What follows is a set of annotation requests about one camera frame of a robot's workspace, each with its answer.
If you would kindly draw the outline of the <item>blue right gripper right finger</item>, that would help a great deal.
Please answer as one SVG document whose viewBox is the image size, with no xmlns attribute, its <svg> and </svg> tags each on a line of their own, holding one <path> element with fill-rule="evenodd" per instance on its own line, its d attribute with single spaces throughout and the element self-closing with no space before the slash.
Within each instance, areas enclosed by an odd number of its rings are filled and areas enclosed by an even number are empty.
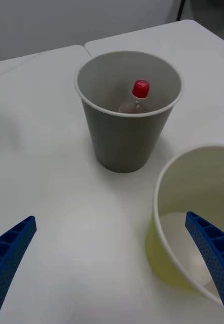
<svg viewBox="0 0 224 324">
<path fill-rule="evenodd" d="M 224 306 L 224 232 L 193 212 L 187 212 L 185 227 L 203 257 Z"/>
</svg>

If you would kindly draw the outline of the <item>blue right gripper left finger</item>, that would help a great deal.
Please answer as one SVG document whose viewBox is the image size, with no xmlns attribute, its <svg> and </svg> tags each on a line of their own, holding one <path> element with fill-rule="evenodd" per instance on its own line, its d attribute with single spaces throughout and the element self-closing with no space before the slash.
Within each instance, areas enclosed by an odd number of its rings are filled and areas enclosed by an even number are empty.
<svg viewBox="0 0 224 324">
<path fill-rule="evenodd" d="M 35 233 L 35 217 L 29 216 L 0 236 L 0 309 Z"/>
</svg>

